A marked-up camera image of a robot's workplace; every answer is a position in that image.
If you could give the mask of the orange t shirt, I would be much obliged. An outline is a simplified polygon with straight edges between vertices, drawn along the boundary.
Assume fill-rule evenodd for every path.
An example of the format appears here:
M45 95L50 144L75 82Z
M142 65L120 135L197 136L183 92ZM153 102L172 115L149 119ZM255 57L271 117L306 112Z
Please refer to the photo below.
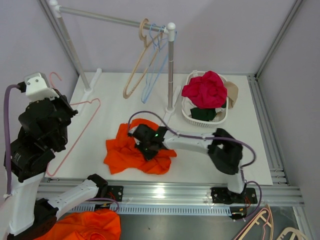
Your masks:
M128 136L128 124L119 125L116 137L106 140L106 157L104 164L108 165L112 175L133 168L149 175L164 175L172 164L172 158L177 157L174 150L160 150L151 160L144 159L143 154L135 147L135 140Z

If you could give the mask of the green and white t shirt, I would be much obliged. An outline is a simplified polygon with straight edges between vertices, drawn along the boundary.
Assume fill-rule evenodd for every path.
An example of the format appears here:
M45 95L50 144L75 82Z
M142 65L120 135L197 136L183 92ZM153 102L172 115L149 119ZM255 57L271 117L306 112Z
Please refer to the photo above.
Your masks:
M183 110L192 119L212 122L218 114L221 114L226 109L226 106L227 102L218 108L199 108L187 99L183 103Z

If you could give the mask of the magenta t shirt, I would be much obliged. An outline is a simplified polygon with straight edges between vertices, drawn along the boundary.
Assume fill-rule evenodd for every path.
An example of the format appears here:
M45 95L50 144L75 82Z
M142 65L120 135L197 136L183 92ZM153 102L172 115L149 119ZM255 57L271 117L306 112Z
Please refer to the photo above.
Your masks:
M216 109L225 104L227 93L220 76L213 71L207 71L203 76L191 78L183 87L181 95L200 109Z

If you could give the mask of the light blue wire hanger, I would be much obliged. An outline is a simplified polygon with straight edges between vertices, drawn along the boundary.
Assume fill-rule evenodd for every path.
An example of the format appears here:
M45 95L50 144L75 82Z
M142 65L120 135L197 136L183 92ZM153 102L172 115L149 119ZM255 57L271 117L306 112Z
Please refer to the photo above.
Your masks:
M160 30L160 32L161 32L161 37L162 37L162 39L161 39L161 51L159 52L159 54L158 54L158 63L157 63L157 66L155 67L155 74L153 75L153 77L157 77L157 80L158 80L158 78L159 78L159 76L160 76L160 74L162 73L162 71L163 71L163 68L164 68L164 66L165 66L165 63L167 62L167 60L169 59L169 53L167 53L166 55L165 55L165 57L164 57L164 59L163 59L163 61L162 61L162 63L161 63L161 66L158 68L158 65L159 65L159 60L161 59L161 54L162 54L162 51L163 51L163 48L167 45L167 44L173 44L174 42L175 42L175 40L176 40L176 36L177 36L177 31L175 30L175 24L174 23L172 23L172 22L170 22L169 24L168 24L168 26L170 27L173 27L173 30L169 30L168 32L167 32L167 27L165 26L165 25L163 25L163 26L154 26L154 27L152 27L152 31L156 31L156 29L157 29L157 31L159 31L160 30L160 28L161 28L161 30Z
M152 23L149 28L149 36L151 38L151 43L153 47L153 57L150 60L149 66L147 67L147 72L146 72L146 77L145 77L145 86L143 88L142 94L141 94L141 102L143 104L146 104L150 94L154 88L154 85L157 81L157 76L154 77L156 66L159 61L158 54L161 51L161 42L162 42L162 37L161 35L161 29L158 31L158 33L155 36L152 36L152 27L155 27L156 24Z

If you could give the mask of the beige t shirt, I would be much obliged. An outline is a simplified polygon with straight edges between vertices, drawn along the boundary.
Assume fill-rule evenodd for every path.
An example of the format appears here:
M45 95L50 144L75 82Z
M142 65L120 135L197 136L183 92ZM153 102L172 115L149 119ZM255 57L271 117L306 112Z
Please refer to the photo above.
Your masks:
M230 81L227 81L224 84L224 86L227 89L228 109L232 109L237 102L239 88L237 87L236 84L234 84L233 82L230 82Z

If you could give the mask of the beige wooden hanger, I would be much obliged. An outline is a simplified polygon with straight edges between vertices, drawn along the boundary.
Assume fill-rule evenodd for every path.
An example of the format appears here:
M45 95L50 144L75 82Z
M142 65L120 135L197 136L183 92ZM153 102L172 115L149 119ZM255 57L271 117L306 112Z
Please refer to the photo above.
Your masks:
M155 81L152 83L151 85L151 81L149 81L149 68L153 65L154 67L156 66L156 64L154 63L154 61L158 61L159 58L159 53L161 52L162 48L165 46L165 43L162 44L162 41L166 40L164 38L164 35L169 36L167 27L165 25L158 27L158 29L156 30L157 34L155 36L151 35L151 31L154 30L154 28L156 27L155 24L151 24L147 29L149 30L149 37L150 37L150 41L147 41L147 35L143 34L143 29L146 26L146 24L149 22L149 20L147 18L145 18L144 20L142 20L139 24L139 31L138 31L138 37L139 40L143 42L143 50L127 80L127 83L125 84L125 87L123 89L123 93L122 96L124 99L128 99L132 93L136 90L136 88L138 87L138 85L140 84L140 82L142 81L142 79L146 76L146 85L143 89L143 93L141 95L141 101L143 103L145 103L149 97L149 94L151 93L152 89L153 89L153 85L155 83ZM153 55L152 58L149 61L149 64L147 65L147 67L145 68L145 70L143 71L141 77L137 80L137 82L134 84L134 86L132 87L132 89L130 91L128 91L128 87L131 84L131 81L134 77L134 74L136 73L143 57L145 56L147 50L149 49L150 46L153 46Z

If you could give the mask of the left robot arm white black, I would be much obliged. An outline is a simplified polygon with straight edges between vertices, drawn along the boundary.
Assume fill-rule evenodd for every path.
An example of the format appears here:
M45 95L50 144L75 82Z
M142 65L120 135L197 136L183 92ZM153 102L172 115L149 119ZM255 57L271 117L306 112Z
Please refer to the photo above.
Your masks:
M32 240L46 234L66 212L90 199L107 197L108 182L98 174L57 197L37 199L40 182L55 154L66 149L67 127L78 114L62 94L31 102L18 117L21 129L5 155L10 160L13 213L7 240Z

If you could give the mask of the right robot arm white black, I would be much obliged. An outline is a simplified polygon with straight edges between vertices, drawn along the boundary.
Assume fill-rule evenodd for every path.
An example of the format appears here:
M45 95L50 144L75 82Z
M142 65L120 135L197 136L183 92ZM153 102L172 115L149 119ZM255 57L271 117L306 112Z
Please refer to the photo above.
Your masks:
M214 133L189 133L167 126L152 129L140 123L127 135L134 139L135 148L147 161L159 155L161 150L187 150L208 156L215 168L227 176L228 198L237 203L246 196L247 184L241 172L243 146L226 130L217 128Z

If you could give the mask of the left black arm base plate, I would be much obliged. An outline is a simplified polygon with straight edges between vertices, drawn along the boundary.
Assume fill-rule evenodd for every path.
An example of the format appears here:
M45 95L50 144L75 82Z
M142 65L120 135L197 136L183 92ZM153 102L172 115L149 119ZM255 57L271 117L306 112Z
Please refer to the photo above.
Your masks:
M117 202L122 202L124 195L123 191L124 187L122 185L108 185L99 189L95 198L109 198L116 200Z

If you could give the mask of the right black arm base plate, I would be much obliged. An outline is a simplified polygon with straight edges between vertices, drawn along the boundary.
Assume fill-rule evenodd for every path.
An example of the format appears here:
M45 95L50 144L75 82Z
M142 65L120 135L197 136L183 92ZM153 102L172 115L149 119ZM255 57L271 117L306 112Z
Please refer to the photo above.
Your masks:
M245 204L245 200L249 200L251 204L257 204L258 198L254 188L245 187L242 193L234 193L228 190L227 187L212 187L211 198L214 204Z

